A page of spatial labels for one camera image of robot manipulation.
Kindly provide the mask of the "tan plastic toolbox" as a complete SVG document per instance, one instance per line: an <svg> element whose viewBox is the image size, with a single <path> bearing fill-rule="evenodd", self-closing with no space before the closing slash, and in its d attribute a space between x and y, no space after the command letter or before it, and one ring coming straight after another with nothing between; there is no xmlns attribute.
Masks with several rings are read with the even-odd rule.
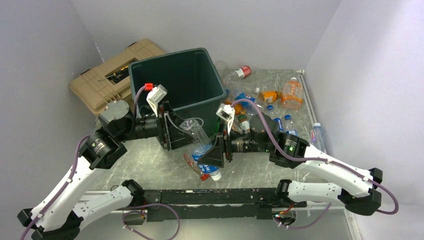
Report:
<svg viewBox="0 0 424 240"><path fill-rule="evenodd" d="M81 73L71 81L69 88L95 116L103 112L108 103L118 100L127 102L133 110L129 65L164 54L163 49L144 38L104 63Z"/></svg>

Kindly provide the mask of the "amber orange tea bottle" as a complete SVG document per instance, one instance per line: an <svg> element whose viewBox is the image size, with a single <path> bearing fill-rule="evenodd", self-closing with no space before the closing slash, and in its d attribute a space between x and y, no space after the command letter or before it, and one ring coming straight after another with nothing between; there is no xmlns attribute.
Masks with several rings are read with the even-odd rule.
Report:
<svg viewBox="0 0 424 240"><path fill-rule="evenodd" d="M224 103L226 105L231 105L234 101L235 101L235 99L233 97L227 97L226 100L224 101ZM235 109L236 115L245 115L246 114L246 110L242 107L242 105L240 103L237 103L234 106L234 109Z"/></svg>

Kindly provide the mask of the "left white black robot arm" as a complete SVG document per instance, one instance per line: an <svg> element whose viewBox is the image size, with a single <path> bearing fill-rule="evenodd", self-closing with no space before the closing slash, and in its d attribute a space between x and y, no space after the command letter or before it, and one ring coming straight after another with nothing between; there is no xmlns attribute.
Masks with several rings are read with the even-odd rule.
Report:
<svg viewBox="0 0 424 240"><path fill-rule="evenodd" d="M167 150L187 146L194 136L183 128L167 101L150 116L137 117L122 100L106 106L99 115L100 128L77 144L74 162L51 193L36 207L19 212L18 220L34 240L73 240L92 222L112 211L143 209L148 204L144 189L125 180L116 189L81 202L95 180L103 176L127 152L124 142L159 138Z"/></svg>

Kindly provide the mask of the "clear bottle by wall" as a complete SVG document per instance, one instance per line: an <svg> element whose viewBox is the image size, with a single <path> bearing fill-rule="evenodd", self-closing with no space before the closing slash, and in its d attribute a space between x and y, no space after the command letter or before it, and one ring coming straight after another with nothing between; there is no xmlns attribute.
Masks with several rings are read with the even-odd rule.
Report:
<svg viewBox="0 0 424 240"><path fill-rule="evenodd" d="M315 122L312 125L310 131L311 143L319 149L321 152L326 152L326 141L322 126L319 122Z"/></svg>

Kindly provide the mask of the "dark green plastic bin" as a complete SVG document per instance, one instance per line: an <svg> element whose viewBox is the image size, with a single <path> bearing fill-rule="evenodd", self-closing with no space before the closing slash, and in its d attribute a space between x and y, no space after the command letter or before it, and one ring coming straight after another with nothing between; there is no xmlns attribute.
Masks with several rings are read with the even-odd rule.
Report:
<svg viewBox="0 0 424 240"><path fill-rule="evenodd" d="M205 48L182 50L136 61L129 65L128 70L133 96L145 84L163 85L167 95L162 101L169 101L180 118L199 118L203 120L202 127L208 137L216 134L219 126L216 111L227 92ZM142 135L148 130L156 130L156 139L163 148L159 116L153 113L144 118L136 129Z"/></svg>

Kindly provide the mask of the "clear bottle blue label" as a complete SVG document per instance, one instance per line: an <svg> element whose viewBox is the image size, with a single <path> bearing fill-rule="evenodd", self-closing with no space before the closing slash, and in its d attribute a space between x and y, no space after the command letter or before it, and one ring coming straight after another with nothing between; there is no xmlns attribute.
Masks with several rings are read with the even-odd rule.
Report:
<svg viewBox="0 0 424 240"><path fill-rule="evenodd" d="M199 158L202 157L208 150L210 150L212 146L213 145L210 138L203 129L203 138L201 139L201 142L193 142L187 147L187 150L188 154L192 156L204 174L210 175L211 179L214 181L219 181L222 178L222 174L218 167L198 163Z"/></svg>

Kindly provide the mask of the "orange juice bottle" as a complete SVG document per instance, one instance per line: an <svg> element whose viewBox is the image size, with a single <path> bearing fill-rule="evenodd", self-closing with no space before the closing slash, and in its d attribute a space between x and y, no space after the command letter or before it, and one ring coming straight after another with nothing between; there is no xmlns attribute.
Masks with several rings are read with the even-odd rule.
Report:
<svg viewBox="0 0 424 240"><path fill-rule="evenodd" d="M258 99L260 101L263 101L267 104L274 103L279 98L281 98L282 92L281 91L262 91L258 94Z"/></svg>

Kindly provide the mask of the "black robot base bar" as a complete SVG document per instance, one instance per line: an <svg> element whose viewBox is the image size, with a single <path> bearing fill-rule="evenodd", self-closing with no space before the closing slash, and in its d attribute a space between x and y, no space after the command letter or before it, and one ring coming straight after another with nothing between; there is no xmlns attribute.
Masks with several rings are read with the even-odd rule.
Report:
<svg viewBox="0 0 424 240"><path fill-rule="evenodd" d="M150 189L141 209L148 222L164 220L255 218L270 220L279 210L305 208L278 197L272 187L215 189Z"/></svg>

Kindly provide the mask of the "aluminium frame rail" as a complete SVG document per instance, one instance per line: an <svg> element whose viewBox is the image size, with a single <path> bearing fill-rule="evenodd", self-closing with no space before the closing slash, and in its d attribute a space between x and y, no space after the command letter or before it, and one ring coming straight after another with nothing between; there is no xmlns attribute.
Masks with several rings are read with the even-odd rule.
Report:
<svg viewBox="0 0 424 240"><path fill-rule="evenodd" d="M320 123L320 122L318 121L316 117L316 114L310 99L310 95L306 86L306 82L304 78L304 70L296 70L296 78L303 86L303 102L304 102L303 104L306 106L306 109L309 113L309 118L310 118L310 122L313 129L313 123Z"/></svg>

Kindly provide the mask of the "small clear bottle red cap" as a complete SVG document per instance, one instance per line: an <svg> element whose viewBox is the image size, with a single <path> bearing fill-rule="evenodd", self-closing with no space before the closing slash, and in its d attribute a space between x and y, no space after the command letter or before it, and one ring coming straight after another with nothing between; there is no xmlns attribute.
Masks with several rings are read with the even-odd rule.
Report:
<svg viewBox="0 0 424 240"><path fill-rule="evenodd" d="M194 161L193 157L187 153L183 155L184 160L187 162L188 166L199 176L201 181L206 181L210 178L209 174L203 173L198 164Z"/></svg>

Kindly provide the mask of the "clear bottle red label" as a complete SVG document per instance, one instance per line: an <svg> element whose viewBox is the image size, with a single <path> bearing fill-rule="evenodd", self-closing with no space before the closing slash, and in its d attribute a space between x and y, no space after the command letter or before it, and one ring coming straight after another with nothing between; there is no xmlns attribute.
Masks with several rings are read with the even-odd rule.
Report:
<svg viewBox="0 0 424 240"><path fill-rule="evenodd" d="M224 83L236 82L236 81L249 77L250 75L253 74L253 72L254 72L254 69L251 66L244 65L235 70L231 70L222 78L222 80Z"/></svg>

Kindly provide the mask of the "large orange label bottle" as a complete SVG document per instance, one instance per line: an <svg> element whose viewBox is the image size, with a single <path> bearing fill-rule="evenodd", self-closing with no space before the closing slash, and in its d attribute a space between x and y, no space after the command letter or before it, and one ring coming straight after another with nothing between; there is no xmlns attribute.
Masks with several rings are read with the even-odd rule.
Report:
<svg viewBox="0 0 424 240"><path fill-rule="evenodd" d="M299 110L303 104L304 88L296 77L286 82L282 89L281 104L291 110Z"/></svg>

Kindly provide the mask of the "blue label water bottle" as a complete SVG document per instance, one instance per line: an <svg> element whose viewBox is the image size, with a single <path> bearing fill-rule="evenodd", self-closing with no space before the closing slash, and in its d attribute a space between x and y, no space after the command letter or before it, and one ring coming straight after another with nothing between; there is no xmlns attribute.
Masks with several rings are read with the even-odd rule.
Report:
<svg viewBox="0 0 424 240"><path fill-rule="evenodd" d="M268 116L275 122L278 123L279 131L284 132L283 122L281 120L281 114L278 112L278 109L274 107L272 104L267 105L267 114Z"/></svg>

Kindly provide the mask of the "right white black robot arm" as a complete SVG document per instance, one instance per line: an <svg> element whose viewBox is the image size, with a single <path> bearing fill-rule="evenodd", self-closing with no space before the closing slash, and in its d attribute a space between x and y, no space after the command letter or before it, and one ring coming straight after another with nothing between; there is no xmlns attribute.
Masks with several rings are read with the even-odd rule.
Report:
<svg viewBox="0 0 424 240"><path fill-rule="evenodd" d="M355 214L371 216L382 203L383 172L378 168L360 169L345 164L309 144L306 140L279 130L267 115L254 116L249 131L229 132L221 125L214 143L199 157L202 165L224 167L238 153L268 153L276 166L302 170L325 179L327 183L302 183L282 179L275 194L276 203L287 208L292 203L313 201L342 204Z"/></svg>

